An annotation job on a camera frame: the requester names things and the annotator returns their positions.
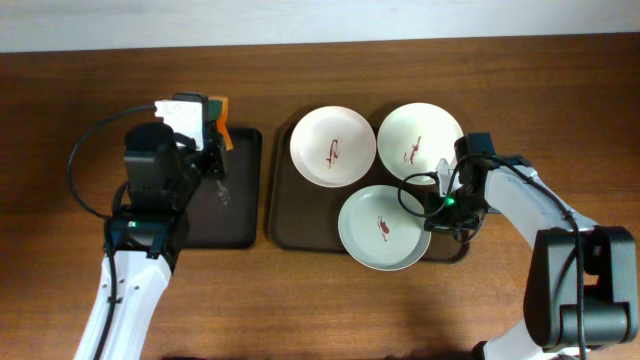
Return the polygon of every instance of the white wall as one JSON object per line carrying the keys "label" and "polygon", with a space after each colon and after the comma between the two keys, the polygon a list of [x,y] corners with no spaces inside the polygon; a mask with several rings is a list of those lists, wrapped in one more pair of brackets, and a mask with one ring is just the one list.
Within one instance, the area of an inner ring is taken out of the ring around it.
{"label": "white wall", "polygon": [[640,31],[640,0],[0,0],[0,52]]}

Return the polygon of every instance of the red mark on plate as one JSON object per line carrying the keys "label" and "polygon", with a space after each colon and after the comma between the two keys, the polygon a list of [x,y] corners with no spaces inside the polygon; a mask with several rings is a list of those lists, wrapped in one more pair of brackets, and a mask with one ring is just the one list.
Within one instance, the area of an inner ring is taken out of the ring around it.
{"label": "red mark on plate", "polygon": [[340,143],[342,143],[341,138],[333,139],[331,142],[331,147],[329,148],[329,158],[327,161],[329,162],[329,169],[331,169],[331,165],[335,164],[336,159],[340,156]]}
{"label": "red mark on plate", "polygon": [[[420,139],[422,136],[418,136],[418,142],[415,145],[411,145],[413,151],[411,151],[411,156],[409,157],[409,161],[411,161],[411,165],[413,165],[413,157],[416,155],[416,151],[420,148]],[[407,161],[407,153],[404,153],[404,161]]]}
{"label": "red mark on plate", "polygon": [[382,238],[384,241],[387,241],[387,235],[389,235],[389,228],[387,227],[387,223],[382,221],[382,216],[378,216],[378,229],[382,233]]}

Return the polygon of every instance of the white plate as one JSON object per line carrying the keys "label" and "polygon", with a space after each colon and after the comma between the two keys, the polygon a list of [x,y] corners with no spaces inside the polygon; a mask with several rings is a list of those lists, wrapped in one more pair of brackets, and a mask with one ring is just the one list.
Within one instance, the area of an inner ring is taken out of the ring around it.
{"label": "white plate", "polygon": [[[403,191],[402,201],[422,213],[422,205]],[[400,270],[420,260],[427,251],[431,233],[422,219],[406,212],[398,203],[398,189],[374,185],[351,195],[340,210],[340,240],[354,259],[376,270]]]}
{"label": "white plate", "polygon": [[376,136],[357,112],[340,106],[316,109],[291,134],[291,158],[307,180],[325,187],[349,185],[376,158]]}
{"label": "white plate", "polygon": [[[453,144],[462,129],[444,109],[413,103],[395,109],[378,131],[378,153],[384,166],[398,179],[415,173],[435,171],[440,159],[454,163]],[[431,185],[426,176],[409,180],[414,185]]]}

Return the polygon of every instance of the black tray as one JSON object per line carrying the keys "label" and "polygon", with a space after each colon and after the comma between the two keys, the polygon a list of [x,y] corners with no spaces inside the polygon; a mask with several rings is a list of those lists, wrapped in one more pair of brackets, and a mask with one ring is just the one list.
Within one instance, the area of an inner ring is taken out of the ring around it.
{"label": "black tray", "polygon": [[[309,182],[296,170],[289,153],[294,125],[281,129],[276,144],[269,237],[283,249],[346,253],[337,225],[342,204],[359,189],[370,185],[397,187],[400,180],[391,175],[376,157],[369,172],[349,186],[324,188]],[[437,189],[407,185],[406,191],[424,202],[427,193]],[[468,244],[461,245],[450,235],[434,232],[421,260],[453,264],[462,260],[468,251]]]}
{"label": "black tray", "polygon": [[245,249],[256,240],[262,135],[229,129],[233,150],[222,180],[204,177],[187,206],[188,249]]}

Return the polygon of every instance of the wooden table surface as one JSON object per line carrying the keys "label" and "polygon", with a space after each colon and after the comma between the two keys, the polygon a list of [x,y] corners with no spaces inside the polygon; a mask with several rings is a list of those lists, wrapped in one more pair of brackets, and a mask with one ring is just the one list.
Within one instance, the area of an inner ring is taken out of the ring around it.
{"label": "wooden table surface", "polygon": [[[462,263],[393,273],[266,237],[275,131],[322,105],[379,123],[401,104],[437,104],[465,132],[491,132],[498,153],[529,158],[578,211],[640,236],[639,34],[4,54],[0,357],[73,356],[103,239],[67,192],[69,151],[102,117],[178,91],[227,95],[230,126],[262,132],[259,232],[248,251],[182,252],[144,359],[467,350],[521,319],[531,251],[503,216]],[[75,175],[89,203],[107,211],[125,179],[123,136],[151,118],[113,124],[82,148]],[[590,358],[637,354],[638,341]]]}

